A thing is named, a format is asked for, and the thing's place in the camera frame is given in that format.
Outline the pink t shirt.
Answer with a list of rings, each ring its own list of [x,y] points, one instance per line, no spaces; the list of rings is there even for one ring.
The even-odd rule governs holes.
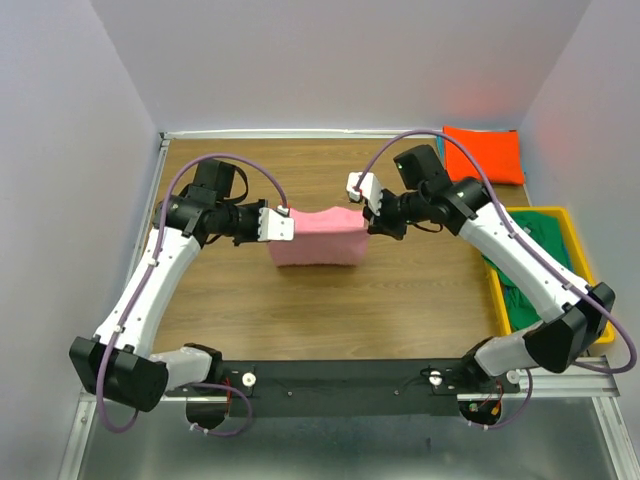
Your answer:
[[[268,252],[275,266],[356,266],[367,252],[369,235],[362,214],[343,207],[317,212],[292,209],[291,241],[271,242]]]

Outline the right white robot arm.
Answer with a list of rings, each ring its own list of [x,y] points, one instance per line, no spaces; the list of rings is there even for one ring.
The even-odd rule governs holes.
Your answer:
[[[470,349],[453,370],[456,385],[480,392],[510,370],[562,373],[602,335],[615,300],[608,285],[591,286],[556,261],[479,180],[452,181],[431,146],[411,148],[394,163],[406,188],[400,195],[382,188],[371,172],[348,176],[346,192],[364,204],[369,234],[401,240],[409,225],[435,223],[490,260],[538,316],[530,327]]]

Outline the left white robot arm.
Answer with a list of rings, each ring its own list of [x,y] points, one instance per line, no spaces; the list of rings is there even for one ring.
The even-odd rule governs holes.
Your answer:
[[[267,201],[248,204],[244,195],[231,194],[243,165],[272,176],[256,162],[229,153],[203,155],[178,171],[156,205],[145,251],[116,305],[91,337],[72,342],[72,365],[95,396],[101,419],[108,418],[108,401],[141,413],[183,385],[201,395],[220,387],[218,351],[189,344],[154,354],[152,347],[182,276],[210,238],[266,242],[266,221],[274,214]]]

